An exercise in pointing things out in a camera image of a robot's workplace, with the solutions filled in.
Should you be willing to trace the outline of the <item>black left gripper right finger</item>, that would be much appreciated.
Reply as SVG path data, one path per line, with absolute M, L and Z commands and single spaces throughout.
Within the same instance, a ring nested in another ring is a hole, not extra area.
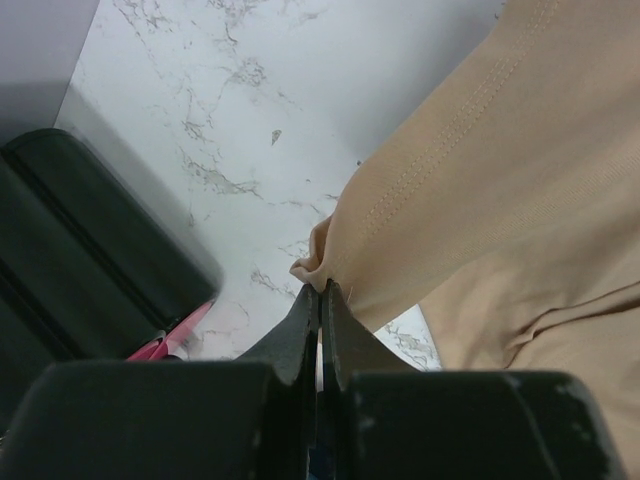
M 321 296 L 339 479 L 623 479 L 597 403 L 556 371 L 413 369 Z

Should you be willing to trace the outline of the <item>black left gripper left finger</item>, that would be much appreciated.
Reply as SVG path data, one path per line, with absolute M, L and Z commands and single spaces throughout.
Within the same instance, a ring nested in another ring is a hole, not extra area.
M 84 361 L 47 370 L 1 456 L 5 479 L 304 479 L 319 296 L 232 361 Z

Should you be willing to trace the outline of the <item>tan beige t shirt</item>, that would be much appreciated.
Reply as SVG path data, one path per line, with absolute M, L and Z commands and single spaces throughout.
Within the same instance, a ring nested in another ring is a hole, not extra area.
M 449 370 L 560 370 L 639 456 L 639 5 L 510 1 L 343 190 L 292 273 Z

